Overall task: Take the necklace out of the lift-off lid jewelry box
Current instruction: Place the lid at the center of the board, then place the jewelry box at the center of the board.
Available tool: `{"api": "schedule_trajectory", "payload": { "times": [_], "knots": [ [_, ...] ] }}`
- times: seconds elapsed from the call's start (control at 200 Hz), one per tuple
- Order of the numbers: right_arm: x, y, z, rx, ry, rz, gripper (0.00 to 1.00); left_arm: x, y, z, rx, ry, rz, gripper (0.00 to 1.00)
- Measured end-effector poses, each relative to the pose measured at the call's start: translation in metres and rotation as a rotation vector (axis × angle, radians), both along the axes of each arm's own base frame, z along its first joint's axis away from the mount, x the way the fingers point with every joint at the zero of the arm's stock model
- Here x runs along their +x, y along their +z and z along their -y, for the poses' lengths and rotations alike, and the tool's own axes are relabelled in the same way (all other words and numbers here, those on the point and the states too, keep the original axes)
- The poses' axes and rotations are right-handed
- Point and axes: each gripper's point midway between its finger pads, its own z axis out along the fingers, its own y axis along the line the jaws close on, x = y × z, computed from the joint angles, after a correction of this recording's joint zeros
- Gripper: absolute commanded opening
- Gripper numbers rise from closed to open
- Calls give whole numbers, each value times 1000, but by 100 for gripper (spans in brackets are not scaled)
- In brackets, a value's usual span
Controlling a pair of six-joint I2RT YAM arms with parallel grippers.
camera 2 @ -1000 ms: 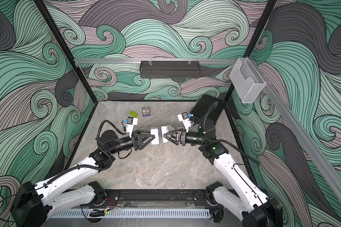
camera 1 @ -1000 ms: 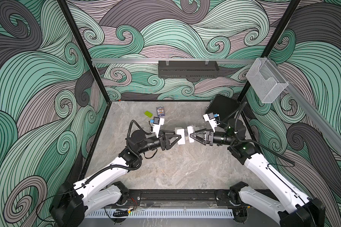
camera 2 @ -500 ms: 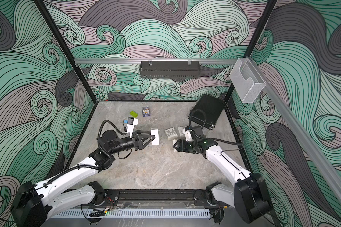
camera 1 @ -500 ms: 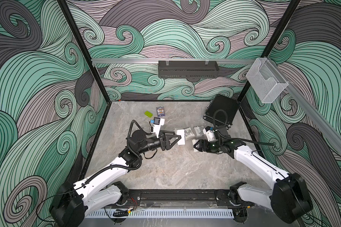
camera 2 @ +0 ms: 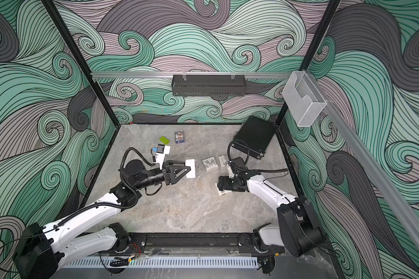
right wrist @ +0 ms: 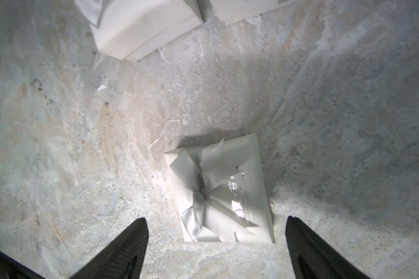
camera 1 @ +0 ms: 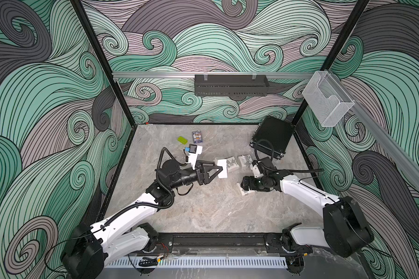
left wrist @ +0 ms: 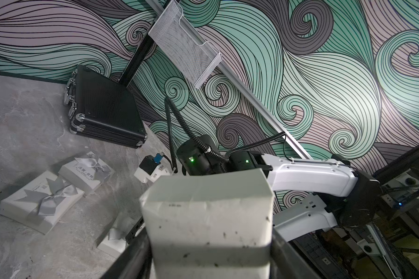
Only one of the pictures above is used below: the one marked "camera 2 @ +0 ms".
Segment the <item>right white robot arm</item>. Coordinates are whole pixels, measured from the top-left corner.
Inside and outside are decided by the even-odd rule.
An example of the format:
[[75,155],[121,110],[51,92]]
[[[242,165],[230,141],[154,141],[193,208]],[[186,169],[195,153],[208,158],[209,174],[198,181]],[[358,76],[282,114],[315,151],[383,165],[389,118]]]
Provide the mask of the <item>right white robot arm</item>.
[[298,258],[314,248],[320,248],[325,236],[313,203],[304,196],[286,193],[263,176],[263,173],[285,173],[287,169],[248,169],[250,148],[243,140],[232,140],[227,153],[233,174],[219,177],[218,189],[253,194],[277,214],[276,226],[267,223],[254,229],[255,249],[259,253],[266,253],[271,247],[278,246]]

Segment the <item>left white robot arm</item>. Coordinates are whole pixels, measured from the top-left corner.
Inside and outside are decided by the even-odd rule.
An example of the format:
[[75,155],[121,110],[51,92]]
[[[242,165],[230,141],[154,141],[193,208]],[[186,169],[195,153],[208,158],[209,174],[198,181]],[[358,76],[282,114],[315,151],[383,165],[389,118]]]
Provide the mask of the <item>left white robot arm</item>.
[[120,182],[95,202],[46,225],[34,223],[25,228],[19,239],[13,262],[18,275],[23,279],[48,279],[59,269],[83,257],[113,250],[125,252],[130,243],[129,233],[119,223],[104,229],[86,231],[105,219],[137,205],[142,197],[141,189],[162,184],[174,185],[188,173],[195,172],[195,164],[189,160],[180,162],[165,160],[170,147],[159,144],[152,149],[154,162],[140,155],[127,160],[128,148],[122,158]]

